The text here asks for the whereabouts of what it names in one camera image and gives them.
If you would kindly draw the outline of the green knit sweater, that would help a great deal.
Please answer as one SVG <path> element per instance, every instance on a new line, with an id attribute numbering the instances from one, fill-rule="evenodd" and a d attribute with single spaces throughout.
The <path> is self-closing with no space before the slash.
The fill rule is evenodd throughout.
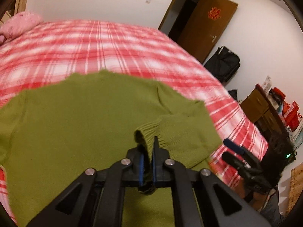
<path id="1" fill-rule="evenodd" d="M 154 138 L 200 169 L 222 144 L 208 110 L 151 79 L 101 71 L 24 90 L 1 108 L 1 165 L 25 226 L 86 168 L 102 170 Z"/>

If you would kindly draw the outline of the brown wooden cabinet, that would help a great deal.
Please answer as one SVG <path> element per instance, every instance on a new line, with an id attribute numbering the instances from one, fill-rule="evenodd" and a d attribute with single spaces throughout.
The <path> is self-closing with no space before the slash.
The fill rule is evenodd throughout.
<path id="1" fill-rule="evenodd" d="M 259 84 L 255 85 L 253 91 L 241 102 L 240 107 L 266 141 L 270 141 L 272 136 L 278 134 L 287 139 L 292 148 L 292 153 L 286 156 L 287 161 L 289 164 L 295 161 L 297 154 L 295 141 Z"/>

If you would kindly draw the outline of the red bags on cabinet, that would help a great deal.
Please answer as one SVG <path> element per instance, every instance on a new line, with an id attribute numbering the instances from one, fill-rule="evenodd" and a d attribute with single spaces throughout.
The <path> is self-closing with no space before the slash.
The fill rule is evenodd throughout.
<path id="1" fill-rule="evenodd" d="M 302 121 L 302 115 L 299 113 L 299 105 L 296 101 L 286 102 L 286 95 L 277 87 L 270 89 L 269 95 L 278 104 L 278 115 L 285 127 L 289 127 L 295 132 Z"/>

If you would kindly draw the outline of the black bag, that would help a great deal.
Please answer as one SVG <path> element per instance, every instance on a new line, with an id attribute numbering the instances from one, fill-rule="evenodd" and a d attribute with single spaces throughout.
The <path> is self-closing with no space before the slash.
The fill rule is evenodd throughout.
<path id="1" fill-rule="evenodd" d="M 228 82 L 240 68 L 240 58 L 225 46 L 219 47 L 203 65 L 219 82 Z"/>

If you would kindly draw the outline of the brown wooden door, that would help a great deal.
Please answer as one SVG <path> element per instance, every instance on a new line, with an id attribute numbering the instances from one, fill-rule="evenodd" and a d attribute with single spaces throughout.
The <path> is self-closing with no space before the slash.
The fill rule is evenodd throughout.
<path id="1" fill-rule="evenodd" d="M 204 63 L 237 8 L 230 0 L 172 0 L 158 29 Z"/>

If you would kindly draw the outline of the red white plaid bedspread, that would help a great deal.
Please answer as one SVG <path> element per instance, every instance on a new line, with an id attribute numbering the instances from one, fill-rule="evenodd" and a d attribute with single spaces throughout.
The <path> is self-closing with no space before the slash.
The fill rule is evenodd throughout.
<path id="1" fill-rule="evenodd" d="M 101 21 L 42 23 L 1 46 L 1 108 L 24 90 L 58 84 L 73 74 L 101 71 L 161 82 L 189 100 L 200 100 L 217 134 L 262 158 L 267 141 L 238 102 L 199 61 L 153 28 Z M 202 168 L 211 169 L 228 186 L 240 179 L 222 159 L 221 144 Z M 9 203 L 7 177 L 1 201 Z"/>

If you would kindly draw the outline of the pink pillow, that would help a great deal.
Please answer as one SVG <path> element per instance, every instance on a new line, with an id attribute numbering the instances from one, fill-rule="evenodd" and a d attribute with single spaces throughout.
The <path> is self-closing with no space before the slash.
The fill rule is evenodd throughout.
<path id="1" fill-rule="evenodd" d="M 42 22 L 43 18 L 36 13 L 26 11 L 17 13 L 1 26 L 1 45 L 21 36 Z"/>

